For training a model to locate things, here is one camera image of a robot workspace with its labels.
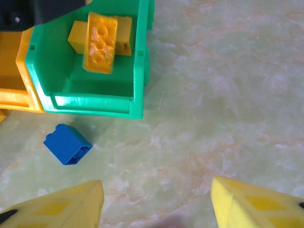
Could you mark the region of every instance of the light green floor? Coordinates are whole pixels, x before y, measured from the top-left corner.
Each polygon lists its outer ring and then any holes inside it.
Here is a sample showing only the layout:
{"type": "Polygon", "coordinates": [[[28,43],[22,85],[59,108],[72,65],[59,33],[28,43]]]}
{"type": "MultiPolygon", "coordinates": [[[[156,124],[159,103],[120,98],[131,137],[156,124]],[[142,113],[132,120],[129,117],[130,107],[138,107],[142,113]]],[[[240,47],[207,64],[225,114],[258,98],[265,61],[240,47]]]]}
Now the light green floor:
{"type": "Polygon", "coordinates": [[[304,1],[156,0],[142,121],[11,112],[0,207],[101,179],[100,227],[216,227],[214,175],[304,197],[304,1]],[[75,166],[58,123],[94,144],[75,166]]]}

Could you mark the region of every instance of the plastic container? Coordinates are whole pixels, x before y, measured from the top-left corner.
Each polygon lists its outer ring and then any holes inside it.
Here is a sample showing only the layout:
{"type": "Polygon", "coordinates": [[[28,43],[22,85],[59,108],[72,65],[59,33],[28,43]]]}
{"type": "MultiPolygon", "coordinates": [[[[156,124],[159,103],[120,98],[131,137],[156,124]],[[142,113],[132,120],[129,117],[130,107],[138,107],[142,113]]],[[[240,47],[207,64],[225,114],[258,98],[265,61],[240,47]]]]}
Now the plastic container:
{"type": "Polygon", "coordinates": [[[44,112],[25,65],[32,28],[0,32],[0,108],[44,112]]]}
{"type": "Polygon", "coordinates": [[[143,87],[149,81],[147,30],[154,20],[154,0],[93,0],[77,11],[34,28],[26,64],[47,112],[143,117],[143,87]],[[67,41],[75,20],[89,12],[130,16],[136,28],[132,56],[115,56],[112,74],[85,71],[83,55],[67,41]]]}

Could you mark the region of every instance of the yellow lego brick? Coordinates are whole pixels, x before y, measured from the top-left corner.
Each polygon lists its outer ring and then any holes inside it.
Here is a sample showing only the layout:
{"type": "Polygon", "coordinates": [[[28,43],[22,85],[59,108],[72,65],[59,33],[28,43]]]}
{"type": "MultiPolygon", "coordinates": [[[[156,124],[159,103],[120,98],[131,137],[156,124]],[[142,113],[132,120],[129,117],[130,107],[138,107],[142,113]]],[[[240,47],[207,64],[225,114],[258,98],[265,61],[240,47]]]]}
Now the yellow lego brick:
{"type": "Polygon", "coordinates": [[[85,41],[87,32],[86,21],[74,21],[70,35],[68,36],[68,42],[73,47],[76,53],[84,54],[85,52],[85,41]]]}
{"type": "Polygon", "coordinates": [[[132,18],[119,16],[114,16],[113,18],[118,21],[115,54],[131,56],[135,35],[132,27],[132,18]]]}
{"type": "Polygon", "coordinates": [[[226,177],[214,177],[211,199],[219,228],[304,227],[302,198],[226,177]]]}
{"type": "Polygon", "coordinates": [[[104,191],[91,180],[16,204],[0,214],[1,228],[97,228],[104,191]]]}
{"type": "Polygon", "coordinates": [[[117,19],[89,13],[84,69],[110,74],[113,68],[117,19]]]}
{"type": "Polygon", "coordinates": [[[0,111],[0,123],[6,118],[6,115],[0,111]]]}

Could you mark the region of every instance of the toy block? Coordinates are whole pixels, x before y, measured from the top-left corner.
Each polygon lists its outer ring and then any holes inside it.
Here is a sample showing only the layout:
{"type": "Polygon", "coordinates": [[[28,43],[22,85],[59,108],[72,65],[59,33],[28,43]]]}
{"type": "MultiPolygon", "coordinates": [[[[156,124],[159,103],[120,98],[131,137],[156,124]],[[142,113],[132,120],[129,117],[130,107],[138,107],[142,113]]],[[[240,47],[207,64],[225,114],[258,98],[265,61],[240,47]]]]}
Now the toy block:
{"type": "Polygon", "coordinates": [[[74,128],[58,124],[43,142],[63,165],[74,165],[82,159],[92,145],[74,128]]]}
{"type": "Polygon", "coordinates": [[[100,180],[50,193],[9,207],[1,228],[97,228],[104,190],[100,180]]]}
{"type": "Polygon", "coordinates": [[[0,111],[0,123],[6,118],[6,115],[0,111]]]}
{"type": "Polygon", "coordinates": [[[304,199],[214,177],[211,199],[219,228],[302,228],[304,199]]]}
{"type": "MultiPolygon", "coordinates": [[[[115,55],[131,56],[135,40],[132,18],[119,16],[113,16],[113,18],[117,19],[115,55]]],[[[87,22],[74,21],[68,42],[78,54],[84,54],[85,52],[86,33],[87,22]]]]}
{"type": "Polygon", "coordinates": [[[89,13],[85,42],[84,69],[110,74],[113,69],[117,19],[89,13]]]}
{"type": "Polygon", "coordinates": [[[86,33],[87,22],[75,20],[67,40],[78,54],[85,52],[86,33]]]}
{"type": "Polygon", "coordinates": [[[113,18],[117,19],[118,21],[115,54],[122,56],[131,56],[133,41],[135,38],[135,33],[132,26],[132,18],[119,16],[114,16],[113,18]]]}

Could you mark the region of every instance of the blue lego brick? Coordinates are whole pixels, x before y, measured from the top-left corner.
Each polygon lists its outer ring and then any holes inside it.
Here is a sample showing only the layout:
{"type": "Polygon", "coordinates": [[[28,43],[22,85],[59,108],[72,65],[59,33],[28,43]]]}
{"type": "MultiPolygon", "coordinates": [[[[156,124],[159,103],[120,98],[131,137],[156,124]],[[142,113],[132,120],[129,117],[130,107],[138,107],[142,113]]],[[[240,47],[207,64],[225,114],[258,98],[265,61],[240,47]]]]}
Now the blue lego brick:
{"type": "Polygon", "coordinates": [[[63,165],[75,165],[92,148],[92,145],[74,128],[58,124],[43,142],[63,165]]]}

